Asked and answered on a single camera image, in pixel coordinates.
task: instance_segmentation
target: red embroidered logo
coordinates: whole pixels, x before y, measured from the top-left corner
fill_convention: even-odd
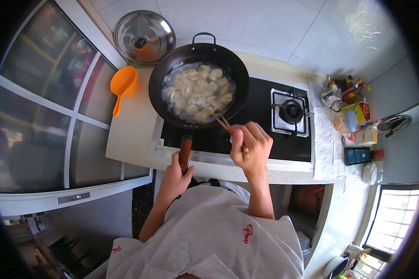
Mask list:
[[[243,229],[244,231],[246,231],[245,237],[242,240],[245,244],[248,243],[248,237],[251,236],[253,234],[253,226],[251,224],[247,225],[246,228]]]
[[[116,253],[116,252],[119,252],[119,251],[121,251],[122,249],[121,249],[121,247],[119,247],[118,246],[118,248],[113,248],[112,249],[112,251],[114,252],[114,253]]]

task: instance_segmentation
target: hand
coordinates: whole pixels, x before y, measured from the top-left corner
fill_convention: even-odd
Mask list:
[[[267,159],[272,149],[273,139],[256,122],[248,122],[244,126],[233,125],[233,143],[230,157],[240,166],[248,181],[257,180],[267,176]],[[248,147],[249,157],[244,160],[242,156],[242,143]]]
[[[157,194],[156,203],[171,205],[175,198],[183,194],[191,178],[193,177],[194,166],[190,166],[183,176],[179,164],[179,152],[172,155],[172,163],[166,168],[166,173],[160,184],[160,191]]]

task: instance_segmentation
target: stainless steel lid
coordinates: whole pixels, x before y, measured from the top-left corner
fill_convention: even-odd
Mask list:
[[[121,55],[139,64],[157,64],[176,46],[176,34],[161,15],[138,10],[123,16],[113,39]]]

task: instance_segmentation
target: sliding glass door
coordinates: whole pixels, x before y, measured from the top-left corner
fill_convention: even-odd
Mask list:
[[[103,185],[112,194],[111,186],[151,179],[148,168],[105,157],[116,71],[55,2],[39,4],[0,69],[0,201],[23,193],[61,197]]]

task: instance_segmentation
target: black stovetop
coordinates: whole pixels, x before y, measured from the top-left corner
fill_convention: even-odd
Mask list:
[[[247,100],[228,123],[230,125],[245,124],[248,121],[259,123],[264,131],[273,138],[270,159],[310,162],[310,135],[309,137],[292,137],[271,131],[272,111],[270,108],[270,90],[272,88],[288,92],[291,86],[250,78]],[[303,95],[308,103],[306,91],[295,88],[295,94]],[[183,129],[176,128],[165,121],[161,133],[161,138],[164,139],[163,145],[180,148],[183,134]],[[192,150],[229,154],[231,150],[230,135],[220,125],[208,130],[195,131]]]

